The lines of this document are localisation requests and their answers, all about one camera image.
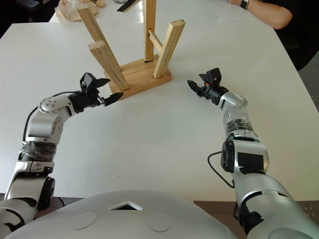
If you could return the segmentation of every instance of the wristwatch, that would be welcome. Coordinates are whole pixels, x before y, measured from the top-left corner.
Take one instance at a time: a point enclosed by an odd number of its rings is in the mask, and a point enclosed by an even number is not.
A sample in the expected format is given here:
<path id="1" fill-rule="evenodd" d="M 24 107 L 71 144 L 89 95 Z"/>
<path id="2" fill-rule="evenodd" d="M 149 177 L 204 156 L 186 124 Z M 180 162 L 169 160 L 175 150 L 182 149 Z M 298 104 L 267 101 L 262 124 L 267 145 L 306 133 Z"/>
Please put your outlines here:
<path id="1" fill-rule="evenodd" d="M 240 7 L 243 9 L 247 9 L 249 0 L 242 0 Z"/>

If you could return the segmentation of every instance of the black cable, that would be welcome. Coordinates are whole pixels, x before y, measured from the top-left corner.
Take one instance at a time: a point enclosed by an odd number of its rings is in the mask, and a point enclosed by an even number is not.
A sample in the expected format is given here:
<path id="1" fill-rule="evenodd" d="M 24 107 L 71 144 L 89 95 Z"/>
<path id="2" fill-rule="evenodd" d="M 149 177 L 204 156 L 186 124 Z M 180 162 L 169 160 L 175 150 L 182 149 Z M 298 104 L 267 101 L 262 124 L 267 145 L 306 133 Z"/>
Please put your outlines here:
<path id="1" fill-rule="evenodd" d="M 55 95 L 53 95 L 52 97 L 59 96 L 59 95 L 62 95 L 62 94 L 72 94 L 72 93 L 75 93 L 75 92 L 77 92 L 77 91 L 64 91 L 64 92 L 60 92 L 60 93 L 58 93 L 58 94 L 55 94 Z M 32 114 L 33 114 L 37 109 L 38 109 L 38 107 L 35 107 L 35 108 L 30 112 L 30 114 L 28 115 L 28 117 L 26 118 L 24 130 L 23 130 L 22 142 L 25 141 L 26 130 L 27 130 L 27 128 L 28 128 L 29 120 L 30 120 Z"/>
<path id="2" fill-rule="evenodd" d="M 58 197 L 58 199 L 60 200 L 60 202 L 62 203 L 62 206 L 65 207 L 65 202 L 63 201 L 63 199 L 61 197 Z"/>
<path id="3" fill-rule="evenodd" d="M 231 188 L 235 188 L 234 185 L 232 185 L 232 184 L 230 184 L 229 182 L 227 182 L 226 179 L 224 179 L 223 176 L 221 176 L 221 175 L 214 169 L 214 167 L 211 165 L 211 163 L 210 163 L 210 161 L 209 161 L 210 158 L 211 158 L 211 156 L 214 156 L 214 155 L 217 155 L 217 154 L 220 154 L 220 153 L 221 153 L 221 151 L 210 154 L 210 155 L 208 156 L 208 158 L 207 158 L 207 162 L 208 162 L 209 166 L 211 167 L 211 169 L 227 184 L 227 186 L 229 186 L 229 187 L 231 187 Z"/>
<path id="4" fill-rule="evenodd" d="M 128 0 L 113 0 L 114 2 L 118 4 L 126 3 Z"/>

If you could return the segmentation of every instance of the white table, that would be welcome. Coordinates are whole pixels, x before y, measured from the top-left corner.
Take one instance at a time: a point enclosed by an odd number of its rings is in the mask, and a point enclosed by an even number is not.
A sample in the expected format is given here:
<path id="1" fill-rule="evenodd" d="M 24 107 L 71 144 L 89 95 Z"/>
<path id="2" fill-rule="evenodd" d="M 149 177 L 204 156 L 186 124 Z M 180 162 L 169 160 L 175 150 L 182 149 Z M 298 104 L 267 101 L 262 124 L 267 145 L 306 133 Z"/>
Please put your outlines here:
<path id="1" fill-rule="evenodd" d="M 143 24 L 138 5 L 126 13 L 118 7 L 109 1 L 97 20 L 124 64 L 143 57 Z M 186 27 L 169 65 L 173 81 L 87 109 L 65 124 L 52 174 L 55 195 L 152 189 L 190 200 L 234 201 L 234 191 L 206 162 L 224 141 L 222 113 L 186 83 L 201 83 L 199 73 L 219 67 L 222 85 L 249 102 L 254 129 L 269 151 L 269 174 L 296 200 L 317 200 L 319 115 L 274 30 L 224 0 L 159 0 L 160 39 L 168 22 L 179 18 Z M 1 192 L 33 107 L 78 90 L 84 72 L 103 77 L 87 47 L 92 42 L 80 22 L 14 24 L 0 40 Z M 101 89 L 101 96 L 109 94 L 108 87 Z M 214 165 L 222 171 L 219 158 Z"/>

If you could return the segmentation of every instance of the person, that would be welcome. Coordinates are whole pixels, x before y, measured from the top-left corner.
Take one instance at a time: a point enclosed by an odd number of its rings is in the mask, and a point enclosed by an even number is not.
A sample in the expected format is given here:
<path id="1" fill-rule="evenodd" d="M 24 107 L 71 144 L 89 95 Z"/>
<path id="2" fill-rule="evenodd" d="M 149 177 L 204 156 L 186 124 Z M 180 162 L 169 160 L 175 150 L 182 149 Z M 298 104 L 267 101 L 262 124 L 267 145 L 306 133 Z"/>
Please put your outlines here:
<path id="1" fill-rule="evenodd" d="M 229 2 L 248 9 L 276 30 L 289 24 L 300 5 L 299 0 L 229 0 Z"/>
<path id="2" fill-rule="evenodd" d="M 319 51 L 319 0 L 229 0 L 272 26 L 295 68 L 304 68 Z"/>

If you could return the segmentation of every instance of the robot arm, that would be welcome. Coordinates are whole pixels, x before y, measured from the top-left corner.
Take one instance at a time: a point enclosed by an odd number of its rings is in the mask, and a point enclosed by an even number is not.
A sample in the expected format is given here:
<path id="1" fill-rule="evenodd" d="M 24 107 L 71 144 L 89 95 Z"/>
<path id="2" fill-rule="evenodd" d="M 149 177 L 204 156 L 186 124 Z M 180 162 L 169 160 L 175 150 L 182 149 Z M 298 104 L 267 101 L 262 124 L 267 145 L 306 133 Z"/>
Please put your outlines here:
<path id="1" fill-rule="evenodd" d="M 54 178 L 48 175 L 54 168 L 53 158 L 64 123 L 87 107 L 108 106 L 123 93 L 101 98 L 97 90 L 108 79 L 96 79 L 85 73 L 81 90 L 66 96 L 60 93 L 44 99 L 31 120 L 20 149 L 5 200 L 0 202 L 0 239 L 31 222 L 38 211 L 45 210 L 54 192 Z"/>
<path id="2" fill-rule="evenodd" d="M 319 228 L 292 199 L 284 186 L 266 175 L 269 158 L 254 132 L 246 110 L 247 101 L 220 86 L 218 68 L 200 74 L 205 82 L 189 86 L 198 96 L 217 105 L 224 113 L 226 140 L 221 166 L 232 174 L 238 220 L 247 238 L 319 238 Z"/>

